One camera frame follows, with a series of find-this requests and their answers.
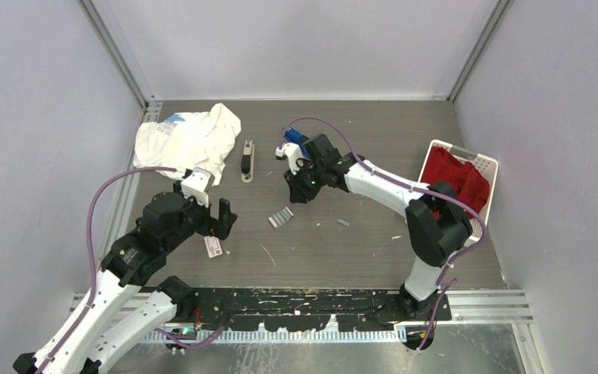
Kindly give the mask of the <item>box of staples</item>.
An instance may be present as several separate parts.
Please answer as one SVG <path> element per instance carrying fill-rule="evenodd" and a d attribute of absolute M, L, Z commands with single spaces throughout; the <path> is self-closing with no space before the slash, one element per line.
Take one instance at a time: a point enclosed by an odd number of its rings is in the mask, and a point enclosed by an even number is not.
<path fill-rule="evenodd" d="M 268 221 L 272 227 L 276 229 L 286 224 L 292 217 L 294 217 L 294 213 L 288 206 L 285 206 L 282 210 L 279 210 L 268 217 Z"/>

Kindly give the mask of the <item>blue black stapler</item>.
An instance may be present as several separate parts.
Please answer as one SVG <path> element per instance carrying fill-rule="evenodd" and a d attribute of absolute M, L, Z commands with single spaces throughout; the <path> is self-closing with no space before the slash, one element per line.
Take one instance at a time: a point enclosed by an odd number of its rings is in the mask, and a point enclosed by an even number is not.
<path fill-rule="evenodd" d="M 283 133 L 283 138 L 288 142 L 288 143 L 295 143 L 299 146 L 302 155 L 304 156 L 304 158 L 309 159 L 310 156 L 308 154 L 308 152 L 306 151 L 305 147 L 304 147 L 304 142 L 308 141 L 309 138 L 304 135 L 302 132 L 293 129 L 293 128 L 288 128 L 284 131 Z"/>

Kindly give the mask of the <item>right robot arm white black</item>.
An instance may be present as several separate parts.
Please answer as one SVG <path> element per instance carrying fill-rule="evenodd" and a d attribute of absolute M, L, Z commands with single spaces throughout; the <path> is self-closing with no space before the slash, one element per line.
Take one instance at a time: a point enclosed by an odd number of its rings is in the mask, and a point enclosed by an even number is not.
<path fill-rule="evenodd" d="M 301 145 L 283 143 L 275 149 L 275 156 L 288 163 L 283 176 L 291 203 L 308 203 L 328 186 L 372 199 L 406 221 L 416 259 L 400 288 L 401 309 L 413 320 L 429 313 L 441 272 L 473 233 L 452 187 L 446 182 L 412 182 L 354 152 L 342 155 L 322 133 L 304 139 Z"/>

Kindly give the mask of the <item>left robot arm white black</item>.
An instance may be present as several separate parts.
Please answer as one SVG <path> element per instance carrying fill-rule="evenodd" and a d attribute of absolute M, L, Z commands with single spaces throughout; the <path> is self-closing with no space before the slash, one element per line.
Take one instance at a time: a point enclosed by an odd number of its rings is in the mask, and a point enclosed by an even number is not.
<path fill-rule="evenodd" d="M 219 200 L 218 217 L 212 217 L 210 204 L 200 203 L 195 196 L 156 194 L 143 208 L 135 229 L 112 244 L 79 307 L 42 348 L 19 355 L 12 365 L 15 372 L 106 373 L 157 326 L 171 319 L 191 319 L 197 308 L 195 291 L 171 276 L 144 305 L 109 325 L 180 244 L 193 235 L 224 240 L 236 220 L 224 198 Z"/>

